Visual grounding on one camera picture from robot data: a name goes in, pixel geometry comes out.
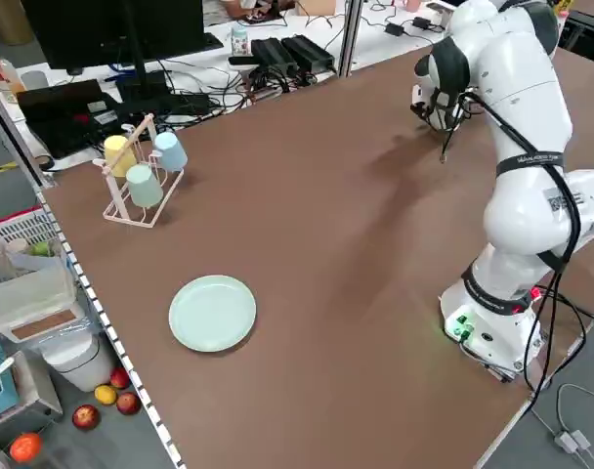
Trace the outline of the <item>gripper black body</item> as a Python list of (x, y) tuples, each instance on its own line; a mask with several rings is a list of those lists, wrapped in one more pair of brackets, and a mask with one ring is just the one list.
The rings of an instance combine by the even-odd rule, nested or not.
[(426, 121), (436, 131), (456, 130), (464, 115), (457, 95), (433, 94), (428, 100)]

